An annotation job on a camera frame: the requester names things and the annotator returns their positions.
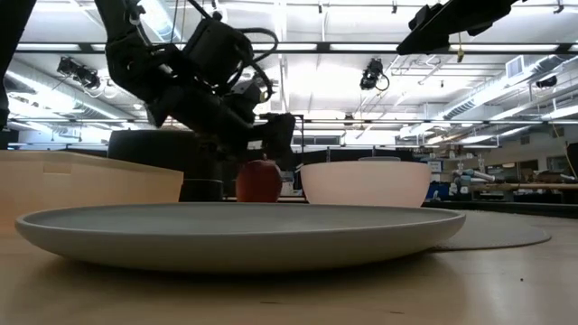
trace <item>wall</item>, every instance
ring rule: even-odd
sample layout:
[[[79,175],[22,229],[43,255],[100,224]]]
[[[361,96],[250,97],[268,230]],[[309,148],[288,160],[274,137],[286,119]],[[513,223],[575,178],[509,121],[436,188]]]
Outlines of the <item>wall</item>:
[[[516,141],[507,141],[502,148],[493,149],[489,153],[483,153],[486,166],[501,163],[525,162],[538,160],[538,169],[547,169],[547,158],[565,154],[565,142],[568,144],[578,143],[578,126],[565,125],[564,136],[554,139],[548,129],[543,132],[530,134],[530,144],[521,145],[519,138]],[[476,162],[467,162],[466,166],[472,167]]]

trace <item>wooden table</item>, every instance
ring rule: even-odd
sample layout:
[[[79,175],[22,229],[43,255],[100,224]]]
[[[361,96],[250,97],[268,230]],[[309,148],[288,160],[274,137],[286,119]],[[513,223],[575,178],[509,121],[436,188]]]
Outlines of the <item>wooden table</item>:
[[[255,277],[65,261],[0,228],[0,324],[573,324],[578,220],[520,217],[547,243]]]

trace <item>apple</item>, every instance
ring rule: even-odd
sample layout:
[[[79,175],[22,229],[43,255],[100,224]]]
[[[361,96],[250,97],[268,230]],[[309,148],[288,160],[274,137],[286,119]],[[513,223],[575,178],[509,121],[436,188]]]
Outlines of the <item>apple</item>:
[[[275,203],[281,195],[281,171],[275,161],[246,163],[237,175],[237,202]]]

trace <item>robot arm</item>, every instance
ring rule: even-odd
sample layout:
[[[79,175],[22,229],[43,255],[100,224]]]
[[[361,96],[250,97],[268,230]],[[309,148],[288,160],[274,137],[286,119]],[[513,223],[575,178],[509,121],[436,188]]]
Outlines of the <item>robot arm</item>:
[[[0,0],[0,7],[8,2],[16,6],[13,1]],[[255,140],[263,141],[269,157],[290,153],[294,117],[270,116],[266,124],[254,125],[252,111],[262,102],[262,93],[253,83],[235,87],[243,69],[251,66],[267,85],[266,99],[271,97],[271,82],[256,65],[266,55],[254,59],[251,41],[245,34],[266,33],[277,44],[275,34],[258,28],[234,29],[210,17],[195,1],[189,2],[205,19],[180,51],[171,43],[152,45],[148,41],[138,19],[144,12],[138,1],[95,0],[107,31],[110,78],[146,103],[149,122],[157,127],[172,116],[196,133],[213,138],[235,156],[240,156],[247,143]],[[19,32],[17,37],[9,44],[9,56],[0,58],[5,63],[0,65],[3,75],[35,1],[16,3],[21,7],[16,11],[23,19],[19,21],[20,29],[14,31]],[[14,9],[3,12],[14,14]]]

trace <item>ceiling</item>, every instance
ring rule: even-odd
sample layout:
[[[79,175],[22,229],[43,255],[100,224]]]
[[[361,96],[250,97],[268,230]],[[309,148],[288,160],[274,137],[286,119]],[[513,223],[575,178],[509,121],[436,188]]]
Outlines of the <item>ceiling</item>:
[[[409,34],[407,23],[417,10],[422,5],[434,3],[436,1],[398,0],[396,14],[392,14],[391,1],[378,0],[221,0],[218,9],[231,26],[265,27],[275,31],[282,42],[401,42]],[[182,35],[180,41],[186,42],[200,15],[184,0],[165,1],[165,5],[171,19],[176,9],[176,32]],[[560,14],[554,14],[557,8],[555,0],[520,2],[512,14],[492,28],[475,38],[464,34],[462,41],[576,42],[578,0],[564,0],[564,5]],[[209,0],[204,7],[211,9]],[[145,29],[154,42],[161,41],[148,25]],[[252,34],[250,37],[254,42],[270,42],[266,36]],[[88,0],[38,0],[22,38],[22,42],[105,41],[106,33],[94,2]],[[457,35],[453,35],[451,42],[457,41]],[[56,67],[62,55],[17,53],[14,59],[61,79]],[[103,54],[71,52],[68,55],[98,70],[98,75],[105,79],[103,84],[107,84],[107,62]],[[505,64],[515,57],[466,53],[463,62],[458,63],[455,55],[397,58],[394,54],[283,54],[263,61],[262,66],[272,79],[284,80],[286,110],[289,112],[306,114],[310,118],[343,118],[345,113],[357,113],[356,118],[411,119],[432,118],[428,107],[443,107],[467,97],[474,88],[503,73]],[[393,62],[387,71],[391,86],[380,97],[376,97],[375,91],[359,88],[361,73],[372,58],[380,58],[386,67]],[[574,78],[578,77],[575,68],[575,64],[570,64],[559,71],[560,85],[573,85]],[[63,82],[78,91],[87,91],[72,80]],[[511,90],[485,107],[506,110],[530,100],[529,87]],[[545,96],[553,91],[553,88],[535,88],[532,96]],[[136,118],[145,117],[144,110],[138,106],[141,101],[112,84],[88,93]],[[261,111],[279,107],[281,102],[280,93],[277,93],[272,103],[261,107]],[[489,118],[484,114],[485,109],[478,109],[476,117]],[[496,110],[488,108],[488,111],[493,113]]]

